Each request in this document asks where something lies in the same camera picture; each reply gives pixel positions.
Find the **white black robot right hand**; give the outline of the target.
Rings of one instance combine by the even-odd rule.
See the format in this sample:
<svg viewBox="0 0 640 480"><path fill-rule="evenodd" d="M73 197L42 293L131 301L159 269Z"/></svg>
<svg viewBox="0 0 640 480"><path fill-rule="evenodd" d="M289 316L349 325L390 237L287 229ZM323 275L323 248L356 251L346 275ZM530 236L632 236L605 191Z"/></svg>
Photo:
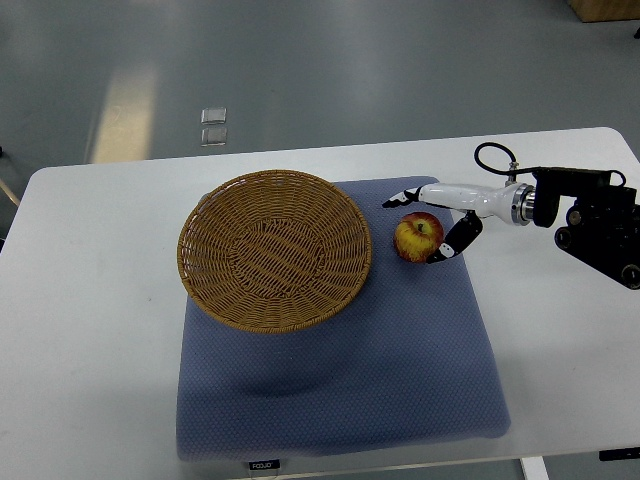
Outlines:
<svg viewBox="0 0 640 480"><path fill-rule="evenodd" d="M432 183L407 189L390 197L383 208L397 208L415 202L464 213L444 236L444 242L424 263L451 259L469 247L483 230L482 220L495 216L507 224L526 226L533 221L535 189L513 183L492 189L474 185Z"/></svg>

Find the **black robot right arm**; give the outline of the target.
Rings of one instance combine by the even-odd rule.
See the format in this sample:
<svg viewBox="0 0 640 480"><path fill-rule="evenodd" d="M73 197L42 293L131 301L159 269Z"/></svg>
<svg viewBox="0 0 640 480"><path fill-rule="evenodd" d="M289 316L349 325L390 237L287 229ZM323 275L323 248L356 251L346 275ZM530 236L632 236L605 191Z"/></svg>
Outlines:
<svg viewBox="0 0 640 480"><path fill-rule="evenodd" d="M507 178L514 185L519 174L530 174L533 186L516 188L509 213L516 221L551 227L560 199L574 200L566 224L554 234L556 246L630 290L639 288L639 205L637 191L626 185L618 170L567 167L519 168L506 146L484 142L476 147L478 166Z"/></svg>

